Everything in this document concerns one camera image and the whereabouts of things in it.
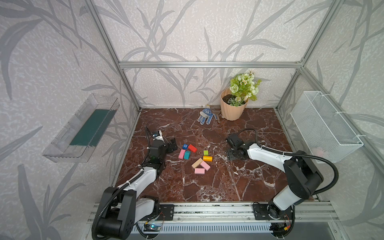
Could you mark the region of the natural wood block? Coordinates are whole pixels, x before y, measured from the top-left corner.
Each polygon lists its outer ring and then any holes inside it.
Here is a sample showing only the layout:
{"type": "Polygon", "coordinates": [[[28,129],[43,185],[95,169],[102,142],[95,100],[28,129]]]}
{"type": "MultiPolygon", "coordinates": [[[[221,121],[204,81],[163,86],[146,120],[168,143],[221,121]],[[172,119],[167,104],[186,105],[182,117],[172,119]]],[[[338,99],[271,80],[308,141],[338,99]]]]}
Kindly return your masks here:
{"type": "Polygon", "coordinates": [[[202,158],[199,158],[196,162],[192,164],[192,167],[195,169],[203,162],[202,158]]]}

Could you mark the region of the pink block front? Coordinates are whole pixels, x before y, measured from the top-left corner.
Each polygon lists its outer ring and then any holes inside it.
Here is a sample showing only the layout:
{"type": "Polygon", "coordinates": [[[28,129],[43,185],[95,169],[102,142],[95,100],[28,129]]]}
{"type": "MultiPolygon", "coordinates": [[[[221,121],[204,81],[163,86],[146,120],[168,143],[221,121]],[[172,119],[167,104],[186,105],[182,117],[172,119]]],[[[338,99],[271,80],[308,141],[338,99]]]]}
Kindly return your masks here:
{"type": "Polygon", "coordinates": [[[195,168],[195,171],[194,171],[194,173],[196,174],[196,175],[204,175],[205,174],[205,169],[204,168],[195,168]]]}

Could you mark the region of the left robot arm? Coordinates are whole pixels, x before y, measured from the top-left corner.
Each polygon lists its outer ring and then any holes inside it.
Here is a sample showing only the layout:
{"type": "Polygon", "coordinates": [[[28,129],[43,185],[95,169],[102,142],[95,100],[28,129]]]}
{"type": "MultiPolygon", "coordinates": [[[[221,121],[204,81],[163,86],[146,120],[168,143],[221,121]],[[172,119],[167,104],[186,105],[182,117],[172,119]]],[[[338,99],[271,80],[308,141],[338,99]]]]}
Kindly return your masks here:
{"type": "Polygon", "coordinates": [[[124,184],[105,189],[92,225],[94,240],[125,240],[138,221],[153,220],[161,214],[157,198],[138,197],[159,178],[166,167],[166,155],[177,149],[175,138],[167,143],[162,137],[156,137],[139,172],[124,184]]]}

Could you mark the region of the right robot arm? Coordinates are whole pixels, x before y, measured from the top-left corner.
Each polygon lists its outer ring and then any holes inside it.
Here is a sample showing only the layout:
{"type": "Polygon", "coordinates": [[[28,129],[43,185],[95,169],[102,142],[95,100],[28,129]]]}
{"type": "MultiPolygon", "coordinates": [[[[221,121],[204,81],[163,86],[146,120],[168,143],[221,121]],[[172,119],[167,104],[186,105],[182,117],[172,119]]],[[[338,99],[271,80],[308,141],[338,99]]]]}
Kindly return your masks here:
{"type": "Polygon", "coordinates": [[[244,142],[239,133],[226,138],[229,145],[227,155],[229,160],[256,160],[277,168],[285,173],[288,184],[266,205],[266,214],[273,220],[281,219],[288,209],[300,204],[313,195],[326,192],[333,188],[339,180],[339,170],[331,161],[322,157],[308,155],[306,152],[283,152],[261,145],[258,139],[244,142]],[[314,160],[323,162],[331,167],[334,177],[323,188],[319,186],[324,176],[315,165],[314,160]]]}

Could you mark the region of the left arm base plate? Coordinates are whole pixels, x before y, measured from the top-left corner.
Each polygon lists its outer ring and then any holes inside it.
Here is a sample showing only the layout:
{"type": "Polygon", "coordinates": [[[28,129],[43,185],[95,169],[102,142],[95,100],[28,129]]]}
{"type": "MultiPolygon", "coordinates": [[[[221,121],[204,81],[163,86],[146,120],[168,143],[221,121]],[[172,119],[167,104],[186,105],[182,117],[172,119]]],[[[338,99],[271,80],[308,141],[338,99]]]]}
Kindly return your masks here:
{"type": "Polygon", "coordinates": [[[174,219],[175,205],[173,204],[159,204],[155,205],[154,211],[150,216],[150,220],[160,219],[165,221],[172,221],[174,219]]]}

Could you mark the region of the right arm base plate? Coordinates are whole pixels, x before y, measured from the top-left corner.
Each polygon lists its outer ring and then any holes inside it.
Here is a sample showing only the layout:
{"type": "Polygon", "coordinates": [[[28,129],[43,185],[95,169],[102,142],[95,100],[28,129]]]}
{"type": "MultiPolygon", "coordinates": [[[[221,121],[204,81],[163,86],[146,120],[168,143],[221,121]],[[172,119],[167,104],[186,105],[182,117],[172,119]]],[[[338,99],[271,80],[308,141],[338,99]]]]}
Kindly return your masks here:
{"type": "Polygon", "coordinates": [[[281,210],[274,203],[253,203],[253,214],[255,220],[290,220],[295,219],[294,206],[289,206],[286,210],[281,210]]]}

